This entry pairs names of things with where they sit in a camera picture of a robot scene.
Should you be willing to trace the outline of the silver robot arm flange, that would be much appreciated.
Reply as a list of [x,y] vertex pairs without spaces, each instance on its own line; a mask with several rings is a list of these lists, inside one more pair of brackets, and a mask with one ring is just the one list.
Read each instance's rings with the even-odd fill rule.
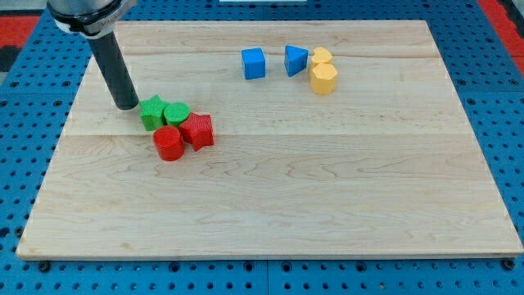
[[47,9],[56,26],[68,33],[78,33],[86,39],[99,39],[114,30],[115,23],[138,0],[48,0]]

